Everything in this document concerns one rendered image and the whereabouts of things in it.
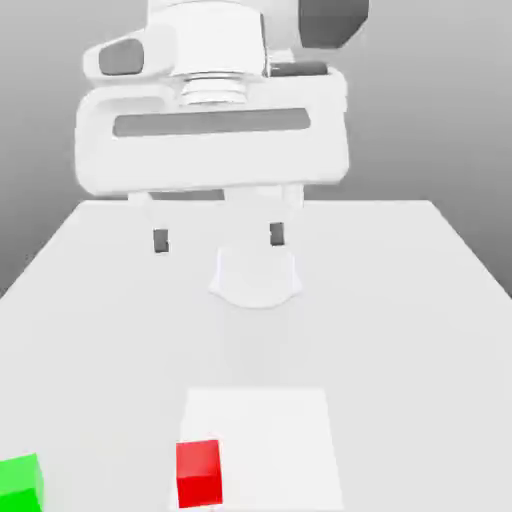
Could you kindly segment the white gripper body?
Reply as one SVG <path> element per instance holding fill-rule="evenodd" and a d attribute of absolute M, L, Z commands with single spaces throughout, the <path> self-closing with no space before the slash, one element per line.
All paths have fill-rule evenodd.
<path fill-rule="evenodd" d="M 337 183 L 346 111 L 336 69 L 267 78 L 241 105 L 183 105 L 164 84 L 101 87 L 76 115 L 76 177 L 96 196 Z"/>

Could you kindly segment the small red cube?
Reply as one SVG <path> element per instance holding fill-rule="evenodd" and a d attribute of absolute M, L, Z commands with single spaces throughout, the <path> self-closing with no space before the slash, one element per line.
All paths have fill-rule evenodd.
<path fill-rule="evenodd" d="M 176 444 L 176 485 L 180 509 L 223 503 L 221 459 L 217 440 Z"/>

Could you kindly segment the small green cube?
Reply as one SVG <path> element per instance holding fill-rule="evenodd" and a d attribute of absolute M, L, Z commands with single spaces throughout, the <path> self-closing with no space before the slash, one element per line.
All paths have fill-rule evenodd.
<path fill-rule="evenodd" d="M 35 453 L 0 461 L 0 512 L 43 512 L 44 481 Z"/>

